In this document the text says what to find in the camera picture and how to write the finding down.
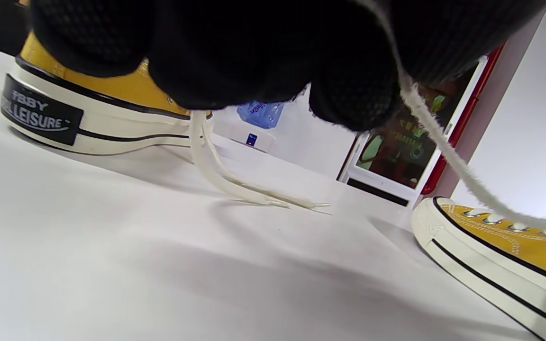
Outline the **person's left hand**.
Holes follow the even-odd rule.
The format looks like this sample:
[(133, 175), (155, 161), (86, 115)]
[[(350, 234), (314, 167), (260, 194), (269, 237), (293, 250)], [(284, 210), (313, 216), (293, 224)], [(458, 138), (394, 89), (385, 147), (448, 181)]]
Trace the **person's left hand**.
[(32, 30), (72, 71), (124, 76), (147, 61), (180, 106), (281, 103), (310, 86), (314, 115), (354, 132), (386, 125), (400, 73), (456, 78), (546, 0), (32, 0)]

